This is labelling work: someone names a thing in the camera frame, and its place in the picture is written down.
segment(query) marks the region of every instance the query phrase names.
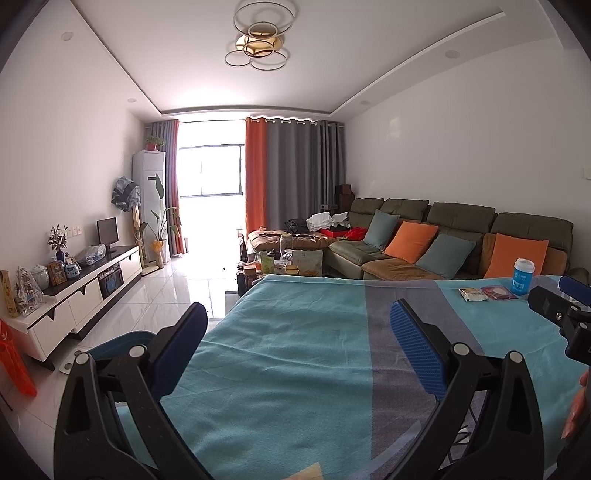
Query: window frame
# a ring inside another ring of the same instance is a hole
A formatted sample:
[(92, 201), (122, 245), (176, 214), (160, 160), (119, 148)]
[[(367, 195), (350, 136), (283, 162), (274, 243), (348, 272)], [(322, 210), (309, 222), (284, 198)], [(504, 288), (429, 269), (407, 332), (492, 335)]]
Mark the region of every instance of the window frame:
[(244, 195), (242, 190), (242, 150), (244, 149), (244, 143), (225, 143), (217, 145), (198, 145), (195, 147), (179, 147), (179, 150), (193, 150), (195, 148), (206, 148), (206, 147), (239, 147), (238, 148), (238, 191), (230, 193), (202, 193), (199, 195), (179, 195), (179, 198), (190, 199), (190, 198), (204, 198), (204, 197), (229, 197), (229, 196), (241, 196)]

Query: white wall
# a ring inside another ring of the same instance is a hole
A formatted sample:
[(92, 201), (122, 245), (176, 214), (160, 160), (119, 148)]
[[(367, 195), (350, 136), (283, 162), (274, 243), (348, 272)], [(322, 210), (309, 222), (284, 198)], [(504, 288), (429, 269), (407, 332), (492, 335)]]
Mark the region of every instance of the white wall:
[(474, 203), (574, 223), (591, 270), (591, 63), (557, 40), (507, 48), (390, 97), (346, 124), (357, 197)]
[[(0, 268), (12, 280), (17, 265), (50, 260), (48, 231), (58, 223), (82, 226), (68, 241), (74, 254), (97, 243), (103, 218), (117, 217), (119, 244), (133, 241), (111, 191), (131, 176), (143, 124), (105, 81), (80, 20), (70, 2), (51, 0), (0, 73)], [(60, 39), (64, 29), (72, 40)]]

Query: human hand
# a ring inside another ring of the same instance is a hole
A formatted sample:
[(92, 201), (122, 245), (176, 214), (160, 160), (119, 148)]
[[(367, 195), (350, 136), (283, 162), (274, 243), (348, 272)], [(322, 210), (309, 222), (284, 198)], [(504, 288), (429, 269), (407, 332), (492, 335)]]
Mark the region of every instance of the human hand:
[(581, 375), (581, 378), (579, 379), (579, 383), (581, 384), (582, 388), (574, 396), (573, 402), (571, 403), (570, 413), (566, 419), (566, 423), (564, 424), (564, 429), (562, 431), (562, 438), (564, 439), (569, 438), (574, 433), (577, 428), (579, 417), (585, 409), (585, 390), (587, 388), (588, 380), (589, 370)]

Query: cup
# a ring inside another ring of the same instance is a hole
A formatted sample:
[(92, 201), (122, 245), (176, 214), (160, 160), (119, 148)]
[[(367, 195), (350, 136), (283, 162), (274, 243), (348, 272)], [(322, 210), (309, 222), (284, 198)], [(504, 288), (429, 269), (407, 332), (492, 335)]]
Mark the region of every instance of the cup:
[(518, 258), (513, 270), (511, 291), (517, 295), (525, 295), (530, 290), (531, 277), (534, 276), (535, 265), (531, 260)]

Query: white tv stand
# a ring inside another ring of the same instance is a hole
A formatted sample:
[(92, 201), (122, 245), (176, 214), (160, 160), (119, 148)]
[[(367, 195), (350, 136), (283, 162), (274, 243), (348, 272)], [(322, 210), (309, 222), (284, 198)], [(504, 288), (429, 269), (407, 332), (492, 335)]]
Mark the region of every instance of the white tv stand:
[[(123, 285), (103, 299), (98, 275), (119, 263)], [(45, 302), (27, 317), (7, 318), (17, 347), (53, 370), (49, 354), (66, 337), (82, 340), (106, 312), (141, 278), (139, 247), (116, 247), (102, 260), (82, 268), (80, 277), (43, 291)]]

